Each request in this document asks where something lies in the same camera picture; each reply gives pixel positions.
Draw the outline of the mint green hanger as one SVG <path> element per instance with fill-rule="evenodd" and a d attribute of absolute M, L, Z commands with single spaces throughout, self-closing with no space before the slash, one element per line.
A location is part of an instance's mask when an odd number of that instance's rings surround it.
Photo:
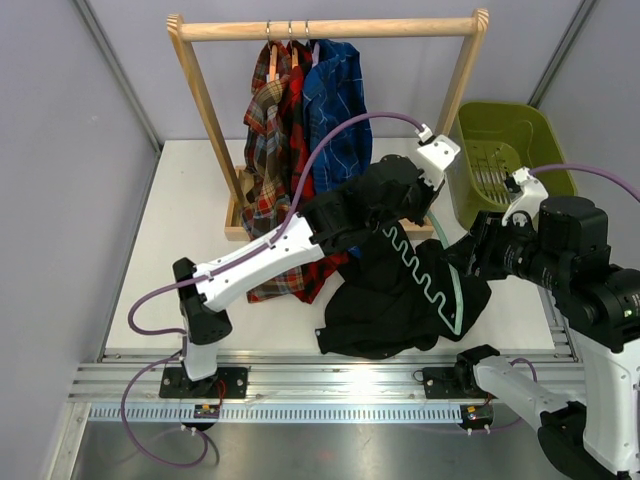
<path fill-rule="evenodd" d="M 444 311 L 448 296 L 439 289 L 434 289 L 434 278 L 426 271 L 421 270 L 421 262 L 415 253 L 409 254 L 410 242 L 401 239 L 400 230 L 396 226 L 382 229 L 382 234 L 390 241 L 392 248 L 400 255 L 401 261 L 410 270 L 414 282 L 421 288 L 424 298 L 436 307 L 440 320 L 453 335 L 462 333 L 464 320 L 464 297 L 458 272 L 453 266 L 449 266 L 449 273 L 453 288 L 455 311 L 447 315 Z"/>

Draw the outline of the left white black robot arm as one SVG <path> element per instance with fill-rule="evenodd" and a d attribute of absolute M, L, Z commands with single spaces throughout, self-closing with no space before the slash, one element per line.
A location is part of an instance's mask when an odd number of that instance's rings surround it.
<path fill-rule="evenodd" d="M 212 262 L 173 265 L 186 327 L 181 386 L 195 398 L 215 388 L 218 344 L 232 331 L 228 306 L 288 270 L 362 246 L 401 219 L 419 224 L 437 197 L 445 159 L 387 155 L 363 175 L 320 194 L 290 222 Z"/>

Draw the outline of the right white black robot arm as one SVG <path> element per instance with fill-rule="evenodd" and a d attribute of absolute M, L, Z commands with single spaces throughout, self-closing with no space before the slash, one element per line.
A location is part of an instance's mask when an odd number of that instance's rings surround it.
<path fill-rule="evenodd" d="M 524 221 L 478 213 L 444 257 L 465 276 L 515 276 L 549 291 L 579 348 L 585 401 L 555 394 L 489 345 L 457 357 L 456 389 L 501 400 L 571 479 L 639 476 L 639 272 L 610 261 L 608 216 L 577 196 L 551 197 Z"/>

